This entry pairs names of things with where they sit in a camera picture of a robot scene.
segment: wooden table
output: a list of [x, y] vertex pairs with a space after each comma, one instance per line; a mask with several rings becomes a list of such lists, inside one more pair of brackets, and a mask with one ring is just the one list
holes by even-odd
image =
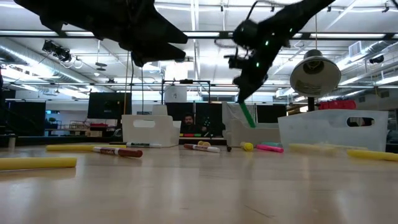
[[77, 156], [74, 169], [0, 172], [2, 224], [398, 223], [398, 164], [345, 157], [145, 149]]

